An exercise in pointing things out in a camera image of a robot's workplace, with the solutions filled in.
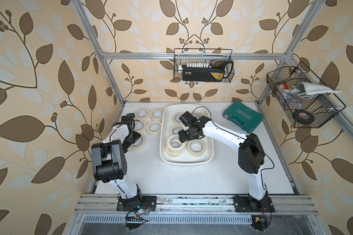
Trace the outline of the white plastic storage tray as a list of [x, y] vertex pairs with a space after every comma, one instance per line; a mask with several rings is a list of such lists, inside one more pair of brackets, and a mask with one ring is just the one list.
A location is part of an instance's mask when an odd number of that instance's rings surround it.
[[168, 107], [166, 107], [166, 109], [164, 110], [164, 114], [163, 114], [163, 119], [162, 119], [162, 128], [161, 128], [161, 132], [160, 132], [160, 157], [161, 159], [168, 163], [168, 164], [173, 164], [173, 165], [201, 165], [201, 164], [205, 164], [210, 162], [213, 157], [214, 157], [214, 143], [213, 143], [213, 139], [212, 138], [208, 138], [208, 137], [204, 137], [201, 140], [204, 144], [205, 144], [205, 152], [203, 154], [202, 157], [192, 157], [188, 150], [187, 150], [187, 144], [189, 141], [185, 142], [186, 143], [186, 147], [183, 151], [183, 153], [177, 157], [177, 158], [172, 158], [170, 157], [166, 151], [165, 151], [165, 147], [166, 147], [166, 142], [168, 140], [168, 138], [171, 136], [169, 131], [170, 128], [173, 125], [182, 125], [182, 123], [180, 124], [174, 124], [172, 121], [173, 115], [175, 113], [178, 112], [190, 112], [191, 114], [193, 112], [199, 112], [201, 113], [203, 116], [208, 117], [209, 113], [205, 108], [200, 108], [199, 105], [196, 104], [173, 104], [170, 105]]

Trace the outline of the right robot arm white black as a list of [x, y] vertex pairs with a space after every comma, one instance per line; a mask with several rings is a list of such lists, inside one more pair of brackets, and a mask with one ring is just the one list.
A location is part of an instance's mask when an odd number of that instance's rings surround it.
[[265, 152], [257, 135], [236, 133], [215, 124], [208, 117], [196, 118], [188, 111], [179, 117], [179, 121], [184, 127], [184, 130], [178, 132], [182, 143], [210, 137], [235, 150], [238, 155], [238, 165], [247, 174], [249, 196], [257, 201], [265, 197], [267, 190], [261, 176]]

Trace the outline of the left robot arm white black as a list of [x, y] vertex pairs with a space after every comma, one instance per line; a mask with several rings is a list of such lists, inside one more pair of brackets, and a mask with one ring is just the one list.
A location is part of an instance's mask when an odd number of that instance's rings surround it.
[[125, 154], [141, 138], [134, 128], [134, 113], [122, 116], [120, 122], [113, 124], [109, 135], [91, 147], [95, 180], [114, 186], [125, 201], [142, 201], [138, 185], [126, 178]]

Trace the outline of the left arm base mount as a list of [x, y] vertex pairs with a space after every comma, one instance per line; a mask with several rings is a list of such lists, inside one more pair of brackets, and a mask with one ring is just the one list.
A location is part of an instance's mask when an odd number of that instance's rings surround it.
[[135, 196], [130, 199], [123, 199], [119, 194], [117, 196], [118, 204], [116, 211], [124, 212], [140, 212], [140, 211], [155, 211], [157, 205], [157, 197], [155, 195], [142, 195], [141, 193], [138, 196]]

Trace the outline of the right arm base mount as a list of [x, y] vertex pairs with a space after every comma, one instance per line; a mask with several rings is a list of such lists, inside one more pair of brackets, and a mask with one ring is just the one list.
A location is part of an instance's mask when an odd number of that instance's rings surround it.
[[275, 212], [273, 202], [267, 192], [261, 200], [257, 200], [248, 194], [247, 196], [236, 195], [233, 197], [233, 202], [236, 212]]

